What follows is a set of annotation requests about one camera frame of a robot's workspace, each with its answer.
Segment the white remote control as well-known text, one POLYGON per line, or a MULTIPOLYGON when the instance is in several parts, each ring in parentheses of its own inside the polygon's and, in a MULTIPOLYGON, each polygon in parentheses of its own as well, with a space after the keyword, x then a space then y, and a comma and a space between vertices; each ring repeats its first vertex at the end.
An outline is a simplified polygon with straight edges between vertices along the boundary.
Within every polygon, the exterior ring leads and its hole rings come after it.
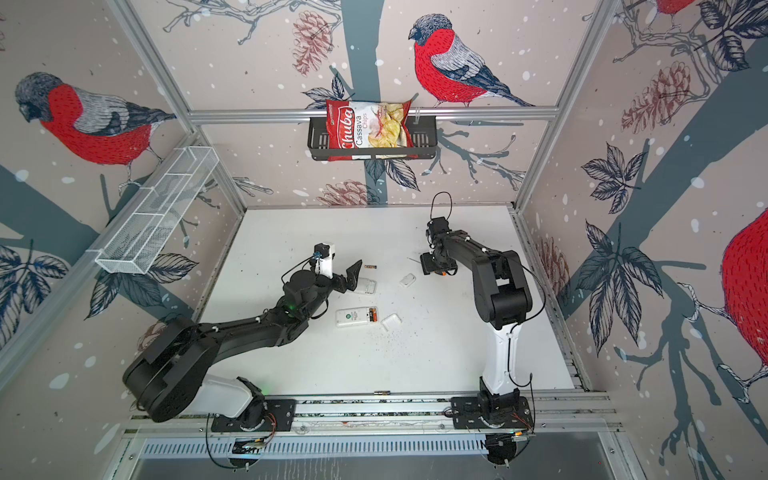
POLYGON ((369 321, 368 310, 371 307, 340 309, 335 314, 335 324, 339 328, 373 324, 369 321))
POLYGON ((373 295, 376 293, 377 283, 368 278, 360 278, 355 292, 361 295, 373 295))

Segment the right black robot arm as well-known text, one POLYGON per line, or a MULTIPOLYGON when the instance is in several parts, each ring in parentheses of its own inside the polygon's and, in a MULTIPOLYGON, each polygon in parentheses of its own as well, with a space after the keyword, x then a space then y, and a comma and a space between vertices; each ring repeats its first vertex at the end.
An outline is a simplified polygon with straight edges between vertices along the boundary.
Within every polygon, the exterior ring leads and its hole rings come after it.
POLYGON ((502 422, 521 405, 522 384, 516 376, 520 326, 533 308, 526 271, 513 250, 487 247, 463 230, 453 230, 446 217, 427 222, 430 251, 420 255, 423 273, 452 276, 460 265, 472 276, 472 291, 480 319, 491 328, 490 350, 480 377, 478 403, 490 424, 502 422))

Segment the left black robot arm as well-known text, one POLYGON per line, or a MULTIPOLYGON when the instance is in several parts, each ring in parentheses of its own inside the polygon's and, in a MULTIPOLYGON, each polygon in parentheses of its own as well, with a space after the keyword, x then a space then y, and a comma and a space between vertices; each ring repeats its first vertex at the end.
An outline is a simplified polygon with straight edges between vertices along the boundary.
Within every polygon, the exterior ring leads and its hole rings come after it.
POLYGON ((264 415, 262 390, 242 376, 228 380, 209 369, 252 350, 292 343, 320 316, 317 310, 333 292, 356 289, 362 267, 359 260, 344 275, 329 277, 296 271, 276 305, 255 317, 216 324, 184 318, 169 322, 123 374, 137 409, 156 423, 180 414, 217 414, 246 429, 258 427, 264 415))

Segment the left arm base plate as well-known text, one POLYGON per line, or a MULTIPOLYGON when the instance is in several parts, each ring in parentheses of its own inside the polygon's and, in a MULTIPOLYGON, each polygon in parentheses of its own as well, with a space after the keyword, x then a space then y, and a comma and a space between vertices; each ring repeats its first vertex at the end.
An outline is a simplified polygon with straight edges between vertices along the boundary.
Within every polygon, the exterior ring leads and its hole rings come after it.
POLYGON ((210 429, 214 433, 288 432, 292 427, 296 407, 295 399, 267 398, 249 405, 236 418, 214 416, 210 429))

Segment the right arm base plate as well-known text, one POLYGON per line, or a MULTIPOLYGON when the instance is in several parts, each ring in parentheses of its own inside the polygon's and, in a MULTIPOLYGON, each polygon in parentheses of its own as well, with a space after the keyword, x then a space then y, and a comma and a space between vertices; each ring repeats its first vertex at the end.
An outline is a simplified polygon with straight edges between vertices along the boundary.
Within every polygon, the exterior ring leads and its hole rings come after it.
POLYGON ((505 395, 480 392, 475 397, 453 397, 443 414, 458 430, 529 430, 534 425, 532 408, 519 391, 505 395))

